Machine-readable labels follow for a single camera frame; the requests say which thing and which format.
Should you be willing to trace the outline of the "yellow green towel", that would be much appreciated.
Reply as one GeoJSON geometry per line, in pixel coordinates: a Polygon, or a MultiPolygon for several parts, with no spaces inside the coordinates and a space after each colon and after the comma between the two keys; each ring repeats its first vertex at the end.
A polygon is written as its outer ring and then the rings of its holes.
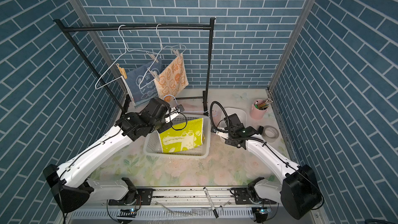
{"type": "Polygon", "coordinates": [[[180,123],[159,134],[163,153],[188,151],[203,145],[204,121],[202,118],[180,123]]]}

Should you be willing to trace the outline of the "light blue wire hanger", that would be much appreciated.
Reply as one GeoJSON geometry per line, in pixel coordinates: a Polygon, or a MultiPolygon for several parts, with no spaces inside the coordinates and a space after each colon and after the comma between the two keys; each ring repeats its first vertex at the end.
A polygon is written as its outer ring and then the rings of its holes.
{"type": "Polygon", "coordinates": [[[195,106],[190,105],[190,104],[181,104],[179,102],[177,102],[177,99],[172,96],[171,94],[168,94],[166,96],[163,97],[163,100],[166,101],[167,99],[170,100],[170,107],[167,110],[167,113],[169,112],[169,110],[171,108],[175,108],[177,110],[182,110],[183,113],[182,114],[191,114],[191,115],[205,115],[208,116],[209,115],[209,110],[199,110],[199,108],[195,108],[195,106]]]}

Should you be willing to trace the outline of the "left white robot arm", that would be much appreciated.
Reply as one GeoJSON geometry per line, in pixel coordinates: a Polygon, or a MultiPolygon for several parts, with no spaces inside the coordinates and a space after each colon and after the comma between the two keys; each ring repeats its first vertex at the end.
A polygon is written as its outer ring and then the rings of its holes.
{"type": "Polygon", "coordinates": [[[138,202],[137,189],[132,181],[123,177],[115,181],[96,181],[90,175],[104,161],[140,137],[172,127],[172,121],[183,113],[182,105],[171,108],[169,103],[154,97],[139,113],[126,113],[96,142],[67,162],[48,165],[43,170],[54,199],[66,214],[87,202],[110,200],[121,205],[138,202]]]}

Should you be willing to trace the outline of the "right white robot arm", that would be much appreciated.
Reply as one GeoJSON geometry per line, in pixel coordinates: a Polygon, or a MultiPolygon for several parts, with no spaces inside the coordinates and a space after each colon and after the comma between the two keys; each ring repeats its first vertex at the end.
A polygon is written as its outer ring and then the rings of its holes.
{"type": "Polygon", "coordinates": [[[245,127],[236,114],[224,117],[225,127],[219,128],[211,121],[212,133],[220,136],[225,143],[255,155],[277,177],[279,182],[256,179],[249,186],[255,197],[269,199],[281,204],[295,219],[324,203],[315,172],[308,165],[299,165],[270,146],[259,131],[245,127]]]}

